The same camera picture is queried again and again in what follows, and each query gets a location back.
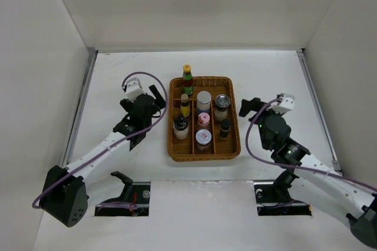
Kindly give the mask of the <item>silver top pepper grinder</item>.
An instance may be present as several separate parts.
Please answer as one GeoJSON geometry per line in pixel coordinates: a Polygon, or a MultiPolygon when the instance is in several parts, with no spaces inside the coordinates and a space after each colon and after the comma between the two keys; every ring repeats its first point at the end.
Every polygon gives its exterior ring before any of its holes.
{"type": "Polygon", "coordinates": [[[230,98],[225,94],[219,94],[215,99],[214,117],[216,121],[221,122],[227,118],[228,107],[231,104],[230,98]]]}

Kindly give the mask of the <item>tall blue label spice jar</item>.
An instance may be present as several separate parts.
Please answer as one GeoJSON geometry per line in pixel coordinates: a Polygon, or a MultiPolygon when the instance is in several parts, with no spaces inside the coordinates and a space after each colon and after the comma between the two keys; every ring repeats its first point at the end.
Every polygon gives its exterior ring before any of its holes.
{"type": "Polygon", "coordinates": [[[208,91],[200,91],[197,94],[197,114],[207,113],[211,111],[211,94],[208,91]]]}

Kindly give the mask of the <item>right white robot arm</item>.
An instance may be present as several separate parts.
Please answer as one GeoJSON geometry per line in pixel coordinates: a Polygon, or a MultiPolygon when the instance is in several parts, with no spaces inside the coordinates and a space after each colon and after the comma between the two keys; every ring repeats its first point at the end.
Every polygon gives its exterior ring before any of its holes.
{"type": "Polygon", "coordinates": [[[349,228],[364,245],[376,248],[376,188],[337,173],[291,138],[284,114],[293,110],[295,98],[279,94],[267,103],[259,98],[242,100],[239,116],[249,112],[257,126],[262,148],[271,151],[266,164],[282,168],[273,194],[280,201],[290,198],[316,207],[349,228]]]}

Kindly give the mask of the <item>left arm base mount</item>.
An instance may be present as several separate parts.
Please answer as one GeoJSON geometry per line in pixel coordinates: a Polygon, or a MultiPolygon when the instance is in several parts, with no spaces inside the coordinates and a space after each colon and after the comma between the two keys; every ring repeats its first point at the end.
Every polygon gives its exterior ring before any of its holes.
{"type": "Polygon", "coordinates": [[[134,182],[125,174],[115,171],[112,177],[122,182],[123,189],[117,197],[108,198],[95,206],[96,217],[149,216],[151,183],[134,182]]]}

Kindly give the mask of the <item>white lid round jar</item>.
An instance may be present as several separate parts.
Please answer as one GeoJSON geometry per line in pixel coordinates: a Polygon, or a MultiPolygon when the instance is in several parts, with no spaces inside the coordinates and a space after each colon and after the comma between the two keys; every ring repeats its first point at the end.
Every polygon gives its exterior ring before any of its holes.
{"type": "Polygon", "coordinates": [[[212,133],[207,129],[200,129],[195,135],[196,147],[199,151],[207,150],[212,142],[212,133]]]}

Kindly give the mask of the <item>white salt grinder black top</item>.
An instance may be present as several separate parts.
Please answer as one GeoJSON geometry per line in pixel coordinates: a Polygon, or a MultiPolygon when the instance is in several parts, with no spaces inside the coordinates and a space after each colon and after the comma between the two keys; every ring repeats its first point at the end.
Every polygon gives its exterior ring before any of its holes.
{"type": "Polygon", "coordinates": [[[188,124],[189,124],[188,119],[182,114],[174,119],[174,122],[173,122],[174,135],[178,140],[184,140],[188,137],[188,134],[189,134],[188,124]]]}

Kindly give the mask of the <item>red sauce bottle yellow cap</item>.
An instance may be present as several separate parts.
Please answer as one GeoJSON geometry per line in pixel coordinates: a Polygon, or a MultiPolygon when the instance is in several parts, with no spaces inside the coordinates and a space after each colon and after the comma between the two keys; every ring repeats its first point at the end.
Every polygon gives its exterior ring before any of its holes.
{"type": "Polygon", "coordinates": [[[182,88],[183,88],[183,93],[187,94],[188,96],[191,96],[194,92],[191,66],[188,64],[183,66],[182,88]]]}

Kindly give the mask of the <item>small yellow label bottle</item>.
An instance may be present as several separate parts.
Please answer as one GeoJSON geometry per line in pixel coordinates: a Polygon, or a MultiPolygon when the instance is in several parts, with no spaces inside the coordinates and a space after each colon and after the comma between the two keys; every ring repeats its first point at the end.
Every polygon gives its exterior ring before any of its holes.
{"type": "Polygon", "coordinates": [[[190,116],[190,102],[187,94],[181,95],[180,111],[185,118],[190,116]]]}

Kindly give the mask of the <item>pink lid spice jar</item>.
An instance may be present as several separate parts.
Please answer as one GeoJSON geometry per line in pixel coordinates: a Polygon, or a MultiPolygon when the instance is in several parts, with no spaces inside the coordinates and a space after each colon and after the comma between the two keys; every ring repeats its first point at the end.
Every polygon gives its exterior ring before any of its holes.
{"type": "Polygon", "coordinates": [[[197,130],[209,129],[210,126],[210,115],[208,113],[200,113],[197,117],[197,130]]]}

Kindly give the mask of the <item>small dark spice jar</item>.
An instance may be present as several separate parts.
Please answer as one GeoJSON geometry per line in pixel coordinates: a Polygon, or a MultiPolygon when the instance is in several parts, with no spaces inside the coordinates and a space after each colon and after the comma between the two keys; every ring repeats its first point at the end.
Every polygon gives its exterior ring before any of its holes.
{"type": "Polygon", "coordinates": [[[229,131],[231,128],[231,121],[229,119],[224,119],[220,123],[220,138],[226,139],[229,135],[229,131]]]}

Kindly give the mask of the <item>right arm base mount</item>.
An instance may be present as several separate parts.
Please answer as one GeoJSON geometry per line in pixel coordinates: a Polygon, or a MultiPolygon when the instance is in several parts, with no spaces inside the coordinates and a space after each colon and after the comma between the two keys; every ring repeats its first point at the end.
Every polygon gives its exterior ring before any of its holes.
{"type": "Polygon", "coordinates": [[[293,200],[288,192],[296,176],[284,171],[276,180],[255,181],[254,195],[259,216],[311,216],[311,207],[293,200]]]}

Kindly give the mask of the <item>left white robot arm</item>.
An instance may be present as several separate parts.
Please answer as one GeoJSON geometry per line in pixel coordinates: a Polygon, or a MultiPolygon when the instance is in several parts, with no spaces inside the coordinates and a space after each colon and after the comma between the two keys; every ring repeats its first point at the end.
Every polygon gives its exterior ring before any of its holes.
{"type": "Polygon", "coordinates": [[[141,84],[132,80],[123,87],[126,98],[120,101],[125,117],[94,149],[65,167],[54,166],[46,176],[38,199],[40,208],[66,227],[75,226],[84,216],[91,201],[91,185],[116,177],[112,199],[101,199],[96,212],[109,209],[137,210],[133,181],[120,171],[121,150],[136,148],[153,127],[153,120],[161,120],[166,107],[166,95],[155,85],[146,93],[141,84]]]}

